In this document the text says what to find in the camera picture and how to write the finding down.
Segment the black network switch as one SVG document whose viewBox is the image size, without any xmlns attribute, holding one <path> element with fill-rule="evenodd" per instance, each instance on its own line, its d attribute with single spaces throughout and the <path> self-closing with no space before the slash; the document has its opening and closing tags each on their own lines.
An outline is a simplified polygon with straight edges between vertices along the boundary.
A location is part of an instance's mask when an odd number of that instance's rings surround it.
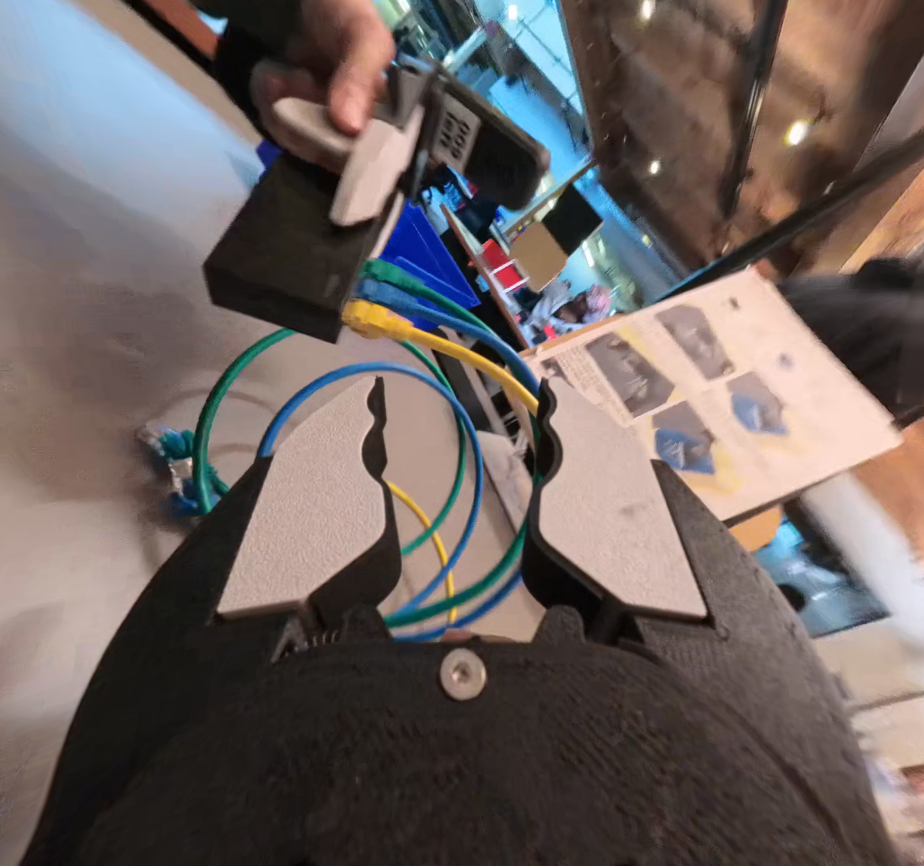
<svg viewBox="0 0 924 866">
<path fill-rule="evenodd" d="M 394 192 L 364 223 L 330 221 L 339 179 L 279 154 L 206 258 L 211 303 L 334 344 L 364 264 L 385 248 L 406 204 Z"/>
</svg>

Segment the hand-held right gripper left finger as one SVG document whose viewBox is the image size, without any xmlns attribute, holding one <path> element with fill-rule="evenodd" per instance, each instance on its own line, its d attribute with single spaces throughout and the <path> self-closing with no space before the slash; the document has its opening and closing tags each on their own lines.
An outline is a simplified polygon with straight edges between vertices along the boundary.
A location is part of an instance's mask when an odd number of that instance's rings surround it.
<svg viewBox="0 0 924 866">
<path fill-rule="evenodd" d="M 267 473 L 217 613 L 226 620 L 308 611 L 340 621 L 378 609 L 402 559 L 384 480 L 385 384 L 358 379 L 261 459 Z"/>
</svg>

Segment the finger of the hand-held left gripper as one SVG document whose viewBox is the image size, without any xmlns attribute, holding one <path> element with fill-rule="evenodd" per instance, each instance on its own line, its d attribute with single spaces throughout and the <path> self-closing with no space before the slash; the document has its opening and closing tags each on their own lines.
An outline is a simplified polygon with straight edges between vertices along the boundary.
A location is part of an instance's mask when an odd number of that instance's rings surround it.
<svg viewBox="0 0 924 866">
<path fill-rule="evenodd" d="M 331 222 L 356 226 L 379 217 L 415 155 L 424 110 L 412 110 L 403 127 L 371 119 L 356 140 L 331 205 Z"/>
</svg>

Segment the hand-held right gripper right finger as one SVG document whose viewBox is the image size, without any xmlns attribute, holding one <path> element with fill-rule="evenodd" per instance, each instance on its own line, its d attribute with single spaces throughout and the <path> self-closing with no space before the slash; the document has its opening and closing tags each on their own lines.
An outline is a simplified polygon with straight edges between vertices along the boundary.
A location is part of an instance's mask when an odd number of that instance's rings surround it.
<svg viewBox="0 0 924 866">
<path fill-rule="evenodd" d="M 539 479 L 526 512 L 521 575 L 543 607 L 593 621 L 614 605 L 702 621 L 706 602 L 648 451 L 634 431 L 560 377 L 543 379 Z"/>
</svg>

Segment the blue plastic bin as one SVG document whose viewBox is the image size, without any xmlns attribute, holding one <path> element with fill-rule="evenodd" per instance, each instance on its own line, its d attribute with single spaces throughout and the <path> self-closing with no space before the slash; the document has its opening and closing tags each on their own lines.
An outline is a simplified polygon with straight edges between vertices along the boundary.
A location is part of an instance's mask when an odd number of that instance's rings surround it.
<svg viewBox="0 0 924 866">
<path fill-rule="evenodd" d="M 404 204 L 379 258 L 466 310 L 479 306 L 462 269 L 425 213 L 414 204 Z"/>
</svg>

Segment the person's left hand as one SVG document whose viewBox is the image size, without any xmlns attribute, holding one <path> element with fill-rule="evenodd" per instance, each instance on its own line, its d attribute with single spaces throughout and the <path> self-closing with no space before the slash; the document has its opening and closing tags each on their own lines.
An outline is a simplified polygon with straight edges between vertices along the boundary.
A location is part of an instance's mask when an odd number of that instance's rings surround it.
<svg viewBox="0 0 924 866">
<path fill-rule="evenodd" d="M 302 20 L 295 62 L 307 79 L 299 87 L 326 103 L 342 133 L 359 134 L 385 90 L 392 35 L 373 0 L 303 0 Z"/>
</svg>

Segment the dark cloth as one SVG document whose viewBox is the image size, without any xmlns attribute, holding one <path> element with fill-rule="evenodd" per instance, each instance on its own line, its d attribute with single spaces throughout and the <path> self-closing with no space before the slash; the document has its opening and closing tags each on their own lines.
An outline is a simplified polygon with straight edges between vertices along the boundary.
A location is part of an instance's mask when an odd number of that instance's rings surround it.
<svg viewBox="0 0 924 866">
<path fill-rule="evenodd" d="M 855 272 L 791 277 L 776 286 L 901 428 L 922 419 L 922 248 L 874 257 Z"/>
</svg>

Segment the black monitor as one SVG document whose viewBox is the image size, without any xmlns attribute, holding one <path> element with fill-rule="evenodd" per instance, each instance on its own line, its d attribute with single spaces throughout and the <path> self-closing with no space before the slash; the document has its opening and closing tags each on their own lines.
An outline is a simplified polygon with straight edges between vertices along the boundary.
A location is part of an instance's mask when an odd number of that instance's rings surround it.
<svg viewBox="0 0 924 866">
<path fill-rule="evenodd" d="M 565 255 L 570 256 L 601 229 L 603 218 L 570 183 L 557 196 L 541 223 Z"/>
</svg>

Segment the instruction poster board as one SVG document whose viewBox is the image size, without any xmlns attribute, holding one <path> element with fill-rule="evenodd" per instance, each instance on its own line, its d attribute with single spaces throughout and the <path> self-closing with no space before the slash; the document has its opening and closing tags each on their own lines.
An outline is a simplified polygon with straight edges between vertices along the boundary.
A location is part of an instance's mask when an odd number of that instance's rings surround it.
<svg viewBox="0 0 924 866">
<path fill-rule="evenodd" d="M 724 521 L 902 442 L 894 418 L 754 270 L 524 354 L 671 466 Z"/>
</svg>

